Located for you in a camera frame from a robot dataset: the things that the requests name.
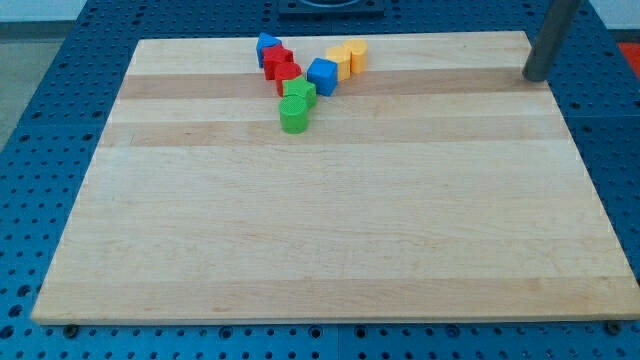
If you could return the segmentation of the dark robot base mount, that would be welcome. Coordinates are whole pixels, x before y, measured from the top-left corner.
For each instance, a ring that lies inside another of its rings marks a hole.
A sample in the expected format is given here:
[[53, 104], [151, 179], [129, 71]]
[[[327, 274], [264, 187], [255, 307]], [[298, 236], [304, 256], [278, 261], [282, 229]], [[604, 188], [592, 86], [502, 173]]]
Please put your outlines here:
[[307, 15], [381, 15], [385, 0], [278, 0], [280, 17]]

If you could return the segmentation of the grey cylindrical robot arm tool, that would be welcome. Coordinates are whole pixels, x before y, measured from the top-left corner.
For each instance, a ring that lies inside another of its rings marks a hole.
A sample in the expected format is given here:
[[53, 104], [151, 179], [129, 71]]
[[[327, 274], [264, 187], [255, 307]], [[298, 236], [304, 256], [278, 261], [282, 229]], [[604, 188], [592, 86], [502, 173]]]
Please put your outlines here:
[[522, 69], [530, 82], [548, 79], [582, 0], [552, 0]]

